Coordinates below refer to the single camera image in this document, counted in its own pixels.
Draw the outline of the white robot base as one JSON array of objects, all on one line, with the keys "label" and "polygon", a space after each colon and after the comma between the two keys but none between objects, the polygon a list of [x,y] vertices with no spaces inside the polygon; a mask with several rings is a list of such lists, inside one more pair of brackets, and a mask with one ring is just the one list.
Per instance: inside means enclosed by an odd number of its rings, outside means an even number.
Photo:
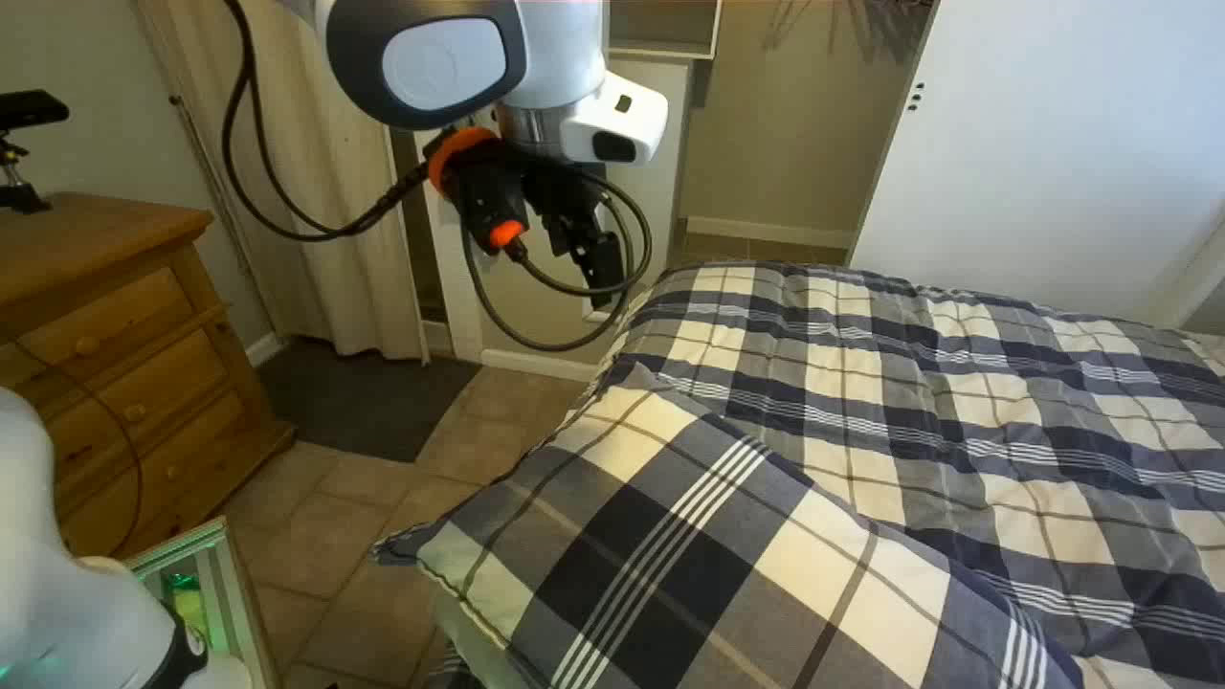
[{"label": "white robot base", "polygon": [[0,392],[0,689],[252,689],[126,565],[64,548],[53,441],[14,392]]}]

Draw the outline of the black gripper orange ring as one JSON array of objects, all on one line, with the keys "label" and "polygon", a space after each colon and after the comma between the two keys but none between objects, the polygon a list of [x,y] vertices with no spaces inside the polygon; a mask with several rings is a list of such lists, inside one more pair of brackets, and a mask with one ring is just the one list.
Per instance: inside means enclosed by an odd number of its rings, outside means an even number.
[{"label": "black gripper orange ring", "polygon": [[426,170],[482,253],[526,253],[528,215],[534,210],[552,253],[573,253],[593,309],[624,286],[619,237],[597,228],[601,197],[580,170],[528,154],[486,127],[435,133],[426,147]]}]

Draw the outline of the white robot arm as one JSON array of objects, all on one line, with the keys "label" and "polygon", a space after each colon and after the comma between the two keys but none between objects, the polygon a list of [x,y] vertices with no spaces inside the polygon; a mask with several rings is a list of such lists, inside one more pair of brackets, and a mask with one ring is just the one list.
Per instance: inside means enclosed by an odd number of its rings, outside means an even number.
[{"label": "white robot arm", "polygon": [[601,164],[654,159],[668,103],[610,71],[606,0],[307,0],[340,94],[434,131],[430,183],[469,244],[552,292],[612,304],[638,280],[606,232]]}]

